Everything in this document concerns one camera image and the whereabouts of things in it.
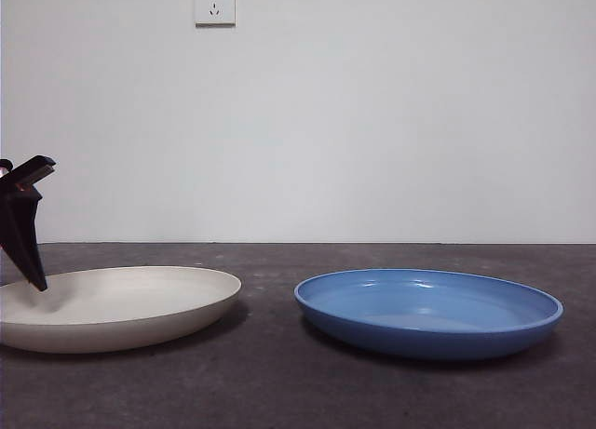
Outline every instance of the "wall socket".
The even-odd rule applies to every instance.
[[[195,0],[195,26],[236,25],[236,0]]]

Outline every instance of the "plate rim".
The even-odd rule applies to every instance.
[[[96,325],[113,325],[113,324],[124,324],[124,323],[129,323],[129,322],[139,322],[139,321],[143,321],[143,320],[150,320],[150,319],[169,317],[169,316],[174,316],[174,315],[181,315],[183,313],[193,312],[193,311],[199,310],[201,308],[207,308],[209,306],[216,305],[218,303],[222,303],[222,302],[228,301],[228,300],[236,297],[238,295],[238,293],[242,290],[242,281],[235,275],[229,274],[225,271],[219,271],[217,269],[202,268],[202,267],[195,267],[195,266],[175,266],[175,265],[114,266],[114,267],[109,267],[109,268],[82,269],[82,270],[78,270],[78,271],[66,271],[63,273],[48,275],[47,278],[51,278],[53,276],[58,276],[58,275],[81,274],[81,273],[96,272],[96,271],[119,271],[119,270],[132,270],[132,269],[152,269],[152,268],[170,268],[170,269],[174,268],[174,269],[184,269],[184,270],[185,269],[189,269],[189,270],[193,269],[193,270],[199,270],[199,271],[212,271],[214,273],[223,274],[223,275],[232,277],[234,280],[237,281],[237,286],[234,289],[234,292],[228,294],[226,297],[218,300],[217,302],[211,302],[206,305],[202,305],[202,306],[198,306],[198,307],[194,307],[194,308],[188,308],[186,310],[181,310],[181,311],[175,311],[173,313],[149,315],[149,316],[138,317],[138,318],[133,318],[133,319],[105,320],[102,322],[66,322],[66,323],[60,323],[60,324],[52,324],[52,323],[48,323],[48,324],[38,324],[37,323],[37,324],[35,324],[35,323],[15,322],[15,321],[11,321],[11,320],[5,320],[4,317],[2,316],[2,314],[0,314],[0,325],[24,326],[24,327],[82,327],[82,326],[88,326],[88,325],[96,326]],[[26,281],[26,280],[23,279],[21,281],[12,282],[12,283],[3,285],[2,287],[0,287],[0,294],[2,294],[2,288],[11,287],[12,285],[20,284],[24,281]]]
[[[550,299],[556,305],[557,309],[556,309],[555,313],[553,313],[549,317],[546,317],[546,318],[540,319],[540,320],[536,320],[535,322],[532,322],[530,324],[515,325],[515,326],[500,327],[500,328],[488,328],[488,329],[448,330],[448,329],[441,329],[441,328],[416,328],[416,327],[407,327],[407,326],[403,327],[403,326],[397,326],[397,325],[378,324],[378,323],[374,323],[374,322],[367,321],[365,319],[361,319],[361,318],[357,318],[357,317],[350,317],[347,315],[330,313],[329,311],[325,311],[317,306],[313,306],[311,303],[309,303],[309,301],[305,300],[299,293],[299,289],[303,285],[313,282],[313,281],[316,281],[322,277],[338,275],[338,274],[348,274],[348,273],[364,273],[364,272],[370,272],[370,271],[374,271],[374,272],[378,272],[378,271],[404,272],[404,271],[407,271],[407,272],[421,272],[421,273],[455,274],[455,275],[464,275],[464,276],[469,276],[469,277],[484,278],[484,279],[488,279],[488,280],[493,280],[495,282],[507,283],[507,284],[513,285],[515,287],[524,288],[524,289],[531,290],[533,292],[537,292],[538,294],[543,295],[546,298]],[[488,275],[459,273],[456,271],[442,271],[442,270],[437,270],[437,269],[417,269],[417,268],[351,269],[351,270],[346,270],[346,271],[335,271],[332,273],[315,275],[314,277],[307,278],[307,279],[303,280],[302,282],[300,282],[298,285],[296,285],[296,287],[294,288],[294,298],[301,305],[303,305],[304,307],[306,307],[308,309],[317,311],[319,313],[322,313],[322,314],[330,316],[330,317],[339,318],[339,319],[345,320],[347,322],[358,323],[361,325],[372,326],[372,327],[377,327],[377,328],[389,328],[389,329],[395,329],[395,330],[416,331],[416,332],[420,332],[420,333],[440,333],[440,334],[453,334],[453,335],[454,334],[457,334],[457,335],[459,335],[459,334],[480,335],[480,334],[510,333],[510,332],[515,332],[515,331],[523,331],[523,330],[527,330],[527,329],[540,328],[540,327],[544,327],[551,323],[556,323],[559,319],[561,319],[563,311],[564,311],[561,301],[559,301],[556,297],[548,294],[547,292],[545,292],[541,289],[530,287],[530,286],[524,285],[522,283],[513,282],[511,280],[505,280],[503,278],[498,278],[498,277],[491,277]]]

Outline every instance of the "table surface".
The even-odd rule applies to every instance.
[[[596,427],[596,245],[49,244],[48,275],[132,265],[237,275],[240,299],[191,336],[126,352],[44,355],[0,348],[9,428]],[[521,354],[437,363],[377,355],[302,318],[293,287],[372,267],[491,275],[565,306]],[[6,258],[2,282],[20,279]]]

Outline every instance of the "white plate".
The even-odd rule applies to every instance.
[[[241,284],[210,269],[137,266],[50,275],[47,285],[0,288],[2,344],[96,353],[169,341],[219,319]]]

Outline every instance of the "plate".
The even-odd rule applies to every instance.
[[[47,277],[0,288],[1,342],[46,353],[97,353],[165,342],[218,320],[240,281],[202,268],[137,266]]]
[[[389,355],[471,360],[544,340],[562,305],[535,288],[481,275],[369,269],[319,275],[294,290],[305,317],[331,336]]]

